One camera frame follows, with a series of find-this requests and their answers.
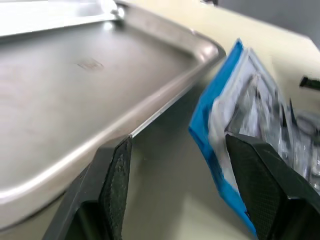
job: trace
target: tray surface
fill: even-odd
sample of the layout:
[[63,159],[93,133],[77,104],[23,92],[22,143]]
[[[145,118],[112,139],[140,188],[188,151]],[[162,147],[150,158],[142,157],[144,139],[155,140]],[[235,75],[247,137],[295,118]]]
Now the tray surface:
[[51,201],[99,146],[137,134],[225,55],[194,31],[119,8],[121,19],[0,39],[0,216],[9,216],[0,229]]

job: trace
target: black plastic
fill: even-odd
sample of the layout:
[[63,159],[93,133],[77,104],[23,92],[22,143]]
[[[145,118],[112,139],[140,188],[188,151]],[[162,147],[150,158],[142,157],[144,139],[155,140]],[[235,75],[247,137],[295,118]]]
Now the black plastic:
[[205,3],[213,3],[214,5],[218,5],[218,0],[203,0]]
[[132,139],[100,147],[73,181],[43,240],[121,240]]
[[239,193],[259,240],[320,239],[320,196],[264,141],[228,133]]
[[320,91],[320,81],[318,79],[311,79],[304,76],[299,85],[301,88],[309,88]]

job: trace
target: table surface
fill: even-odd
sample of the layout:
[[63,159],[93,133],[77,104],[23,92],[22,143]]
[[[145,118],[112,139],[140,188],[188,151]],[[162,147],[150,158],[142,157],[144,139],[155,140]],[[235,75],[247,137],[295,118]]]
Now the table surface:
[[[308,37],[198,0],[131,2],[211,37],[227,53],[241,38],[295,107],[320,110],[320,94],[298,88],[302,76],[320,77],[320,54]],[[188,133],[198,97],[218,69],[135,138],[124,240],[255,239],[220,198]]]

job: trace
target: stainless steel tray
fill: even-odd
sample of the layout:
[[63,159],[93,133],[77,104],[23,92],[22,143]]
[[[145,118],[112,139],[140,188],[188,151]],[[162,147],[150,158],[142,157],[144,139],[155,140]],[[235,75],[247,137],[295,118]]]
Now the stainless steel tray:
[[135,136],[225,56],[205,36],[128,4],[118,2],[114,17],[6,3],[0,18],[21,4],[30,16],[0,27],[0,229],[52,201],[98,147]]

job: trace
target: blue and white package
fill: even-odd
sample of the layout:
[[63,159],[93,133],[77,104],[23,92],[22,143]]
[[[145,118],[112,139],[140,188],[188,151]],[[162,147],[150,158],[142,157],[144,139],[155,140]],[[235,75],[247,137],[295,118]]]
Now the blue and white package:
[[210,145],[208,127],[213,103],[215,99],[221,95],[234,70],[237,68],[239,60],[244,52],[243,44],[238,40],[220,71],[201,95],[189,124],[189,132],[200,148],[209,166],[220,196],[244,220],[248,228],[255,234],[255,227],[248,217],[246,206],[242,201],[240,194],[237,189],[225,179],[225,169],[221,168],[215,151]]

